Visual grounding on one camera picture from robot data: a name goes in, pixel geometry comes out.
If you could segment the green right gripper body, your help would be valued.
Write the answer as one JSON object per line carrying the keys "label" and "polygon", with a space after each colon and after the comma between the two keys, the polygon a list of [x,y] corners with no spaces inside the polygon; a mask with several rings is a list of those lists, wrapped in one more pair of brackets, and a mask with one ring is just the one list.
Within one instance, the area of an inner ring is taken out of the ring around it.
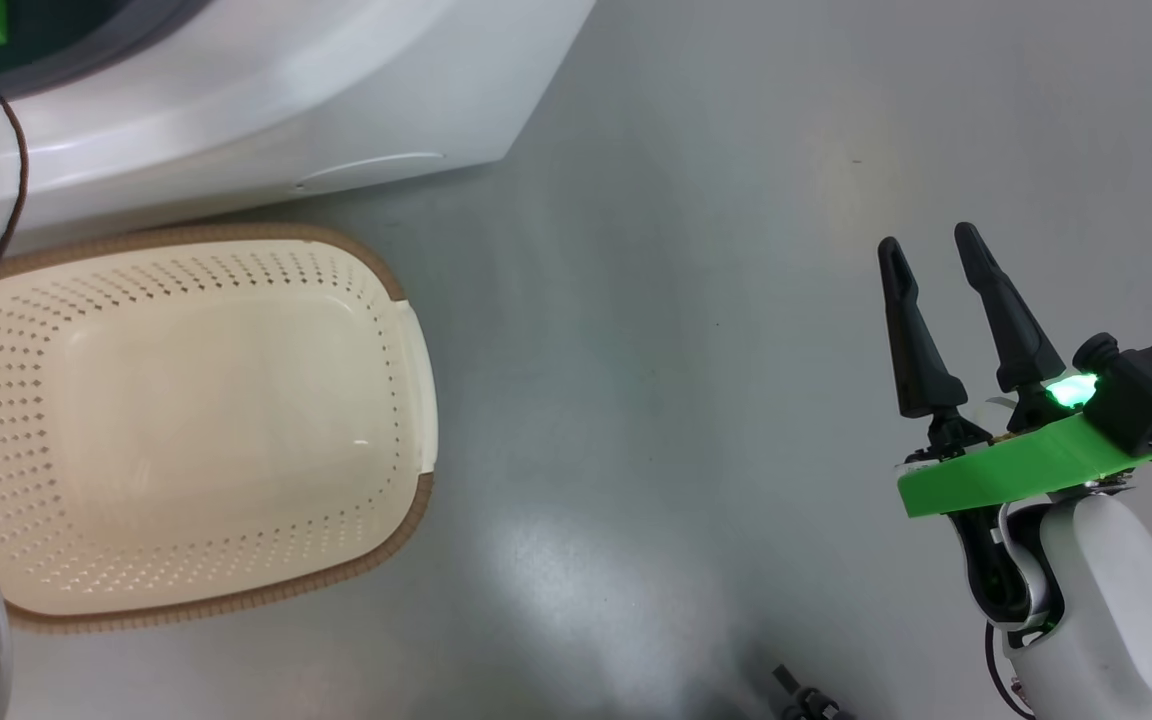
{"label": "green right gripper body", "polygon": [[1051,382],[1046,395],[1064,419],[1024,434],[1000,435],[986,442],[919,457],[900,465],[897,488],[910,518],[1049,495],[1064,488],[1097,486],[1111,477],[1134,471],[1152,454],[1134,457],[1102,437],[1082,415],[1098,381],[1094,374],[1075,374]]}

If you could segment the cream perforated laundry basket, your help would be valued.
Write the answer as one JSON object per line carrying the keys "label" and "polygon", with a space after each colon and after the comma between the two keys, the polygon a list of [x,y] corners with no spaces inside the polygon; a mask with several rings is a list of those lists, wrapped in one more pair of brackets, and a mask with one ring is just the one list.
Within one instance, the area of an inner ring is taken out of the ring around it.
{"label": "cream perforated laundry basket", "polygon": [[361,577],[429,511],[435,382],[379,253],[197,225],[0,265],[0,589],[28,632],[252,609]]}

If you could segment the round drain filter cover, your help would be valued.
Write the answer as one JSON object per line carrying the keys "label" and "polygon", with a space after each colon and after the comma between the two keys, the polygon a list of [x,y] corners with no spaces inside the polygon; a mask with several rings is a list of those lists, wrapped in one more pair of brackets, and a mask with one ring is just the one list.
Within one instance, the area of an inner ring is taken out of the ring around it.
{"label": "round drain filter cover", "polygon": [[372,184],[412,179],[444,169],[440,152],[401,152],[364,160],[349,161],[306,174],[293,183],[296,194],[334,194]]}

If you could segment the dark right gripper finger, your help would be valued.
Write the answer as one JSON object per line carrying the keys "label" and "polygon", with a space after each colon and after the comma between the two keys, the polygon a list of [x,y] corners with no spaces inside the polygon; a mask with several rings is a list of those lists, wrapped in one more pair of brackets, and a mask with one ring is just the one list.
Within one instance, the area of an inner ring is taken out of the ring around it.
{"label": "dark right gripper finger", "polygon": [[911,419],[957,415],[957,407],[967,402],[967,391],[948,373],[929,332],[918,306],[919,286],[901,243],[895,237],[882,238],[877,258],[900,414]]}
{"label": "dark right gripper finger", "polygon": [[958,222],[954,240],[967,282],[977,291],[995,342],[998,387],[1005,393],[1052,381],[1064,373],[1064,361],[1043,332],[1041,324],[996,263],[980,232]]}

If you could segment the white front-load washing machine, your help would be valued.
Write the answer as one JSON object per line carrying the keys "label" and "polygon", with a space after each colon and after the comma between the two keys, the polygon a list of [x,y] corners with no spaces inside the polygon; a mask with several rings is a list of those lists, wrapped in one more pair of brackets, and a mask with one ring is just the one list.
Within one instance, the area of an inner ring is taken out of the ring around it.
{"label": "white front-load washing machine", "polygon": [[349,161],[498,161],[594,0],[6,0],[12,252],[217,217]]}

